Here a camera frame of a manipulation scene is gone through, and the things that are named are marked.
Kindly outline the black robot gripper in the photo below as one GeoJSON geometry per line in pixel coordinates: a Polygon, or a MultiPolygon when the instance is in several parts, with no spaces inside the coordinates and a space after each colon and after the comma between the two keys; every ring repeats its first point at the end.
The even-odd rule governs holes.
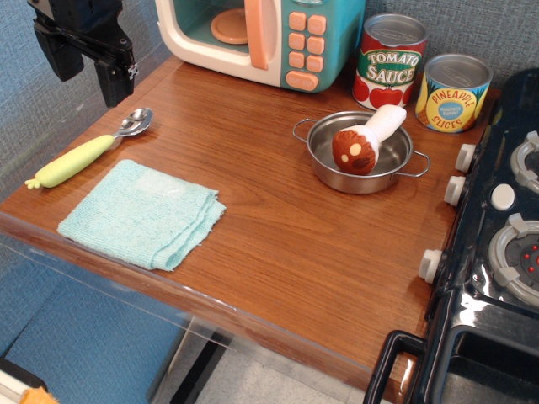
{"type": "Polygon", "coordinates": [[[121,1],[29,1],[35,35],[52,71],[62,81],[95,61],[105,105],[114,108],[133,94],[136,62],[132,42],[120,27],[121,1]]]}

